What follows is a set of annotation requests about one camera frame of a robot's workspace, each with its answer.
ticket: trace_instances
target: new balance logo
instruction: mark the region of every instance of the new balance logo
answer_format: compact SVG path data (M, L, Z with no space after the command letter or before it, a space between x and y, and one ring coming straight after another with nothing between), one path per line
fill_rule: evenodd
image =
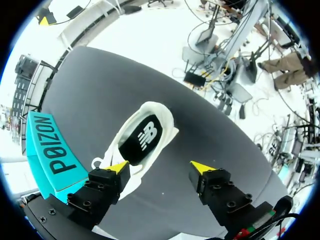
M142 151L144 151L147 148L147 144L150 144L151 141L156 137L157 135L157 129L155 128L155 124L150 121L143 129L143 132L140 132L138 135L139 142L142 148Z

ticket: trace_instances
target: computer monitor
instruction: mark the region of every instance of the computer monitor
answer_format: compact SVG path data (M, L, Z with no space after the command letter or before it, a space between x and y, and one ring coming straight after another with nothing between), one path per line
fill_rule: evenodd
M211 38L213 32L214 32L214 26L209 27L207 30L204 30L203 32L201 32L195 45L197 46L197 45L203 43L204 41L209 40Z

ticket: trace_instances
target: dark gray table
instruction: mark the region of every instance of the dark gray table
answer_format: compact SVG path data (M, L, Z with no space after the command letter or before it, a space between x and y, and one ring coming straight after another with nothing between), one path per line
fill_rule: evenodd
M261 151L227 116L175 80L125 57L75 48L54 76L42 111L53 115L90 171L93 158L104 156L125 120L146 101L165 104L180 132L141 186L109 209L99 225L109 234L121 240L222 236L225 229L188 179L192 160L229 171L237 187L253 195L255 206L274 205L287 194Z

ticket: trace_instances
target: person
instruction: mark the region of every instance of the person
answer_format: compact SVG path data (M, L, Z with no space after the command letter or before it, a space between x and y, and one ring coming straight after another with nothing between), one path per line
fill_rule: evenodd
M205 9L207 0L200 0L201 5L199 5L199 8ZM226 9L231 14L239 14L234 9L242 10L246 4L245 0L224 0L224 4L222 5L222 8Z
M291 85L303 84L319 71L315 58L311 57L304 47L284 57L259 62L257 65L270 74L288 71L274 79L276 91Z
M206 0L200 0L200 2L201 2L201 5L199 5L199 8L201 8L201 9L206 9L206 4L207 4L208 1L206 1Z

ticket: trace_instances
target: metal pole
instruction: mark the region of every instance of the metal pole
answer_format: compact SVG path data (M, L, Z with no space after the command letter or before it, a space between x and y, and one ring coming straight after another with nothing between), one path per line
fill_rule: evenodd
M231 40L225 48L226 59L232 58L239 50L240 46L246 41L247 36L254 28L265 11L268 0L249 0L247 7L243 12L243 17L234 32Z

